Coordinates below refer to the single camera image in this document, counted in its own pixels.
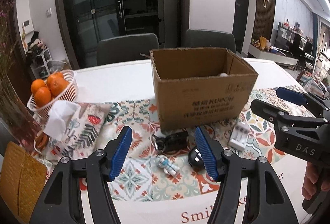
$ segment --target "human hand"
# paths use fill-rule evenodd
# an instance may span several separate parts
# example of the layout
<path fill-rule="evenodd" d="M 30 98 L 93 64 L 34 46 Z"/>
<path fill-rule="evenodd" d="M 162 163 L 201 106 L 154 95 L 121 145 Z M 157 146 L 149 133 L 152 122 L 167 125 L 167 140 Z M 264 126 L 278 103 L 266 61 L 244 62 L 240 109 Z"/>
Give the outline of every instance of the human hand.
<path fill-rule="evenodd" d="M 316 166 L 312 163 L 308 162 L 306 166 L 306 174 L 304 178 L 304 185 L 302 189 L 302 194 L 306 200 L 310 200 L 312 196 L 316 193 L 316 185 L 320 174 L 316 169 Z M 327 178 L 322 182 L 321 185 L 322 191 L 330 190 L 330 174 L 328 174 Z"/>

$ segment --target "orange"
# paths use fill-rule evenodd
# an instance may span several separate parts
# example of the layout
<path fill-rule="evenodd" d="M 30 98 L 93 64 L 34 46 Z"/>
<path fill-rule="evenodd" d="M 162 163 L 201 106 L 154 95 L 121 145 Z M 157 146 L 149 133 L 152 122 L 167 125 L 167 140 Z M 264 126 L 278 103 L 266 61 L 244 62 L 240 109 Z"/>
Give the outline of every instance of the orange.
<path fill-rule="evenodd" d="M 34 95 L 34 101 L 38 107 L 43 107 L 52 99 L 52 94 L 47 87 L 41 87 Z"/>
<path fill-rule="evenodd" d="M 64 79 L 63 73 L 56 72 L 56 73 L 53 73 L 53 74 L 49 75 L 48 78 L 47 78 L 47 86 L 50 88 L 53 80 L 55 78 L 58 78 L 58 77 Z"/>
<path fill-rule="evenodd" d="M 46 87 L 46 83 L 42 79 L 36 79 L 31 84 L 31 93 L 35 95 L 38 89 L 41 87 Z"/>
<path fill-rule="evenodd" d="M 54 78 L 51 83 L 51 92 L 53 96 L 58 96 L 69 85 L 69 82 L 61 77 Z"/>

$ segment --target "cardboard box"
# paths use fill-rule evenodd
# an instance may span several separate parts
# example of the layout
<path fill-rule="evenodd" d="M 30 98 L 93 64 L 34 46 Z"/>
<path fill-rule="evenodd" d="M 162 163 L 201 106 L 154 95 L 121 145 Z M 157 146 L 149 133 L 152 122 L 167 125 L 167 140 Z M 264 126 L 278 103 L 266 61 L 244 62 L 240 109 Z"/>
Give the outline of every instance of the cardboard box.
<path fill-rule="evenodd" d="M 224 48 L 152 50 L 151 61 L 162 130 L 238 116 L 258 77 L 247 62 Z M 220 77 L 222 72 L 229 76 Z"/>

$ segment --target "white battery charger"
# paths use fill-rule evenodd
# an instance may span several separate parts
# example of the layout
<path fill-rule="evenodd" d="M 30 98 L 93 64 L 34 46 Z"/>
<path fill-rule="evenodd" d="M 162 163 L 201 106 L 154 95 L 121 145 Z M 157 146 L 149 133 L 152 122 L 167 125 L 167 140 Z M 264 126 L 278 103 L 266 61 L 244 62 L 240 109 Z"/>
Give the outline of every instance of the white battery charger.
<path fill-rule="evenodd" d="M 249 131 L 250 127 L 246 123 L 237 122 L 231 133 L 228 145 L 239 151 L 244 151 Z"/>

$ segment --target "vase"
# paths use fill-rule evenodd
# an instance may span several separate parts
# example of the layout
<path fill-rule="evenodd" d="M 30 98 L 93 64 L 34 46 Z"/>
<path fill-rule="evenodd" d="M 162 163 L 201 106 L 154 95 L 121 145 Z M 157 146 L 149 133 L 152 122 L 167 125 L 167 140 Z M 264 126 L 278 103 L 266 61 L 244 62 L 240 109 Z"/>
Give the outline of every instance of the vase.
<path fill-rule="evenodd" d="M 7 124 L 11 135 L 20 145 L 26 151 L 33 151 L 34 139 L 42 128 L 19 99 L 8 77 L 1 84 L 0 117 Z"/>

